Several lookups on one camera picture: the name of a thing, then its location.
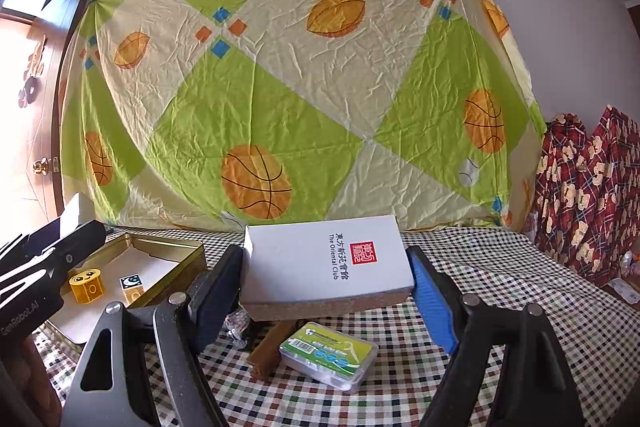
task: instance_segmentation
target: wooden door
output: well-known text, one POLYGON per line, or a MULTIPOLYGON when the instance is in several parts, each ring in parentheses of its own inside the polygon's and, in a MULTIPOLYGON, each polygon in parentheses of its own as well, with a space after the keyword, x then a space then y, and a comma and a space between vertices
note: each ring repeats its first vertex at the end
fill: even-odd
POLYGON ((60 175, 60 76, 66 49, 89 0, 51 0, 37 17, 27 38, 42 47, 42 73, 37 76, 34 98, 19 113, 26 158, 26 196, 38 202, 24 216, 29 232, 56 219, 64 210, 60 175))

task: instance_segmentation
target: checkered tablecloth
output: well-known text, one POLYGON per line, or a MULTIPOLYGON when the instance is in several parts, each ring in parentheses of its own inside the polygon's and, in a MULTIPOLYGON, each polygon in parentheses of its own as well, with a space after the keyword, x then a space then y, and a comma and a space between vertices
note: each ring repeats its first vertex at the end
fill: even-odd
MULTIPOLYGON (((209 266, 229 243, 242 241, 234 233, 150 233, 202 241, 209 266)), ((464 293, 517 310, 526 303, 539 303, 564 349, 587 425, 607 423, 640 373, 640 313, 548 259, 516 233, 451 228, 406 233, 402 238, 405 246, 420 246, 436 269, 449 273, 464 293)), ((334 391, 283 363, 270 383, 253 380, 244 363, 246 353, 220 339, 204 350, 200 362, 230 425, 417 426, 449 357, 431 344, 414 302, 316 321, 380 346, 359 392, 350 396, 334 391)), ((74 363, 42 333, 36 332, 35 340, 64 400, 74 363)), ((162 425, 178 425, 154 346, 147 348, 146 357, 162 425)), ((497 347, 491 352, 470 425, 481 426, 487 420, 501 361, 502 350, 497 347)))

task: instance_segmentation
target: gold tin tray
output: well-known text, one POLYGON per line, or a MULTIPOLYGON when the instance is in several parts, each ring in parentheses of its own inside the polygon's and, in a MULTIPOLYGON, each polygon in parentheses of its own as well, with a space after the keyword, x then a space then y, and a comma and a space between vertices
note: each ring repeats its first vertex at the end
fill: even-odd
MULTIPOLYGON (((174 261, 178 264, 151 288, 145 288, 145 292, 127 306, 129 309, 158 304, 174 292, 185 291, 196 276, 207 269, 204 246, 199 241, 172 239, 159 235, 125 233, 106 242, 103 247, 87 257, 84 263, 70 270, 69 277, 90 268, 105 266, 131 246, 148 253, 152 257, 174 261)), ((70 291, 69 283, 66 282, 60 288, 60 295, 70 291)), ((73 342, 50 320, 47 320, 41 329, 50 340, 58 344, 66 355, 75 362, 78 361, 84 344, 73 342)))

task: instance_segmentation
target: plaid curtain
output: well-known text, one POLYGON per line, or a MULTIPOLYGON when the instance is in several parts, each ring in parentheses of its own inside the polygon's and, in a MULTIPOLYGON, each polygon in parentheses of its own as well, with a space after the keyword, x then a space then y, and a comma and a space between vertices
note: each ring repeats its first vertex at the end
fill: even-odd
POLYGON ((593 136, 574 114, 547 124, 536 173, 537 247, 597 286, 640 232, 638 124, 607 105, 593 136))

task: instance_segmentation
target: gold door handle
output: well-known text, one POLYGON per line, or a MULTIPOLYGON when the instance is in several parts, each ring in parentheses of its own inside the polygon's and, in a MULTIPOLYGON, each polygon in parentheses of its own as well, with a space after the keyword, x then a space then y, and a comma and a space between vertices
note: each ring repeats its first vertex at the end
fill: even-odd
POLYGON ((49 160, 43 158, 42 160, 36 160, 33 162, 34 174, 47 174, 49 172, 49 160))

